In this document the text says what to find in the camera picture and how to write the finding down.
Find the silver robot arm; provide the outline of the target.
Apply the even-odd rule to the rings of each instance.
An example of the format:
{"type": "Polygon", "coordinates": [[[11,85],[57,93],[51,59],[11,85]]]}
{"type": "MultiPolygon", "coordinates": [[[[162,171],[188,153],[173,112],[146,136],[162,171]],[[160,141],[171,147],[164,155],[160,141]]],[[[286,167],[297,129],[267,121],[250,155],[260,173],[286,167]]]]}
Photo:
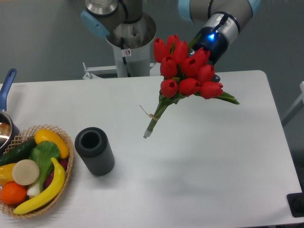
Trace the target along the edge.
{"type": "MultiPolygon", "coordinates": [[[[143,47],[154,38],[153,19],[143,12],[141,0],[86,0],[81,20],[97,37],[106,37],[120,48],[143,47]]],[[[200,39],[192,50],[210,51],[216,64],[260,5],[258,0],[180,0],[179,15],[192,22],[204,21],[200,39]]]]}

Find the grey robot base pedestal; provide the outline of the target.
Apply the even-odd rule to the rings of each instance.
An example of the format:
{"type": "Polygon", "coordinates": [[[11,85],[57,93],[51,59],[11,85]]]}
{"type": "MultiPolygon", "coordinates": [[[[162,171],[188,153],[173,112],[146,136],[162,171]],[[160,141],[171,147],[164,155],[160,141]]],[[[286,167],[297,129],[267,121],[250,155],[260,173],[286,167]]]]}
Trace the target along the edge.
{"type": "Polygon", "coordinates": [[[86,11],[81,13],[85,26],[113,48],[116,72],[121,77],[150,75],[150,48],[156,35],[152,17],[143,13],[134,23],[121,23],[111,32],[86,11]]]}

